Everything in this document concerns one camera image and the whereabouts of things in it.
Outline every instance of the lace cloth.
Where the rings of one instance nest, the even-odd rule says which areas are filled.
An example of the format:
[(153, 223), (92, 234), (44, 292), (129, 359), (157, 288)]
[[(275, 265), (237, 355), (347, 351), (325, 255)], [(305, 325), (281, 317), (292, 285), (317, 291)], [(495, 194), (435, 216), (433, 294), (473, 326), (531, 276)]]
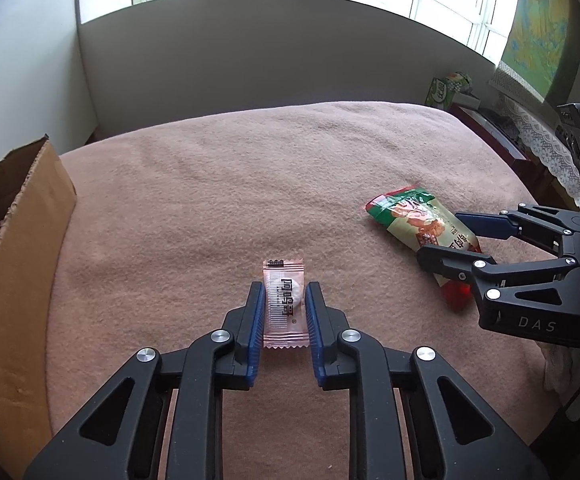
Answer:
[(572, 161), (569, 150), (544, 124), (535, 119), (525, 108), (505, 95), (494, 106), (496, 112), (510, 117), (519, 130), (519, 138), (548, 168), (572, 197), (580, 209), (579, 170)]

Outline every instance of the bed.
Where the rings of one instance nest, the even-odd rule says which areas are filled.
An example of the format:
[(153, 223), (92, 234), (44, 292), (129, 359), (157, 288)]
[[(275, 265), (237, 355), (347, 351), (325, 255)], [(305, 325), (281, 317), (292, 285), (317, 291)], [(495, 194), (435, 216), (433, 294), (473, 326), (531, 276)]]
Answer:
[[(451, 211), (498, 212), (531, 195), (457, 119), (432, 108), (342, 102), (163, 124), (62, 156), (78, 194), (48, 321), (56, 432), (133, 352), (189, 345), (241, 306), (269, 257), (384, 346), (435, 348), (526, 441), (558, 408), (532, 341), (481, 330), (444, 304), (414, 252), (365, 212), (421, 186)], [(500, 262), (538, 260), (481, 239)], [(265, 350), (249, 392), (224, 394), (224, 474), (347, 477), (348, 398), (316, 384), (308, 349)]]

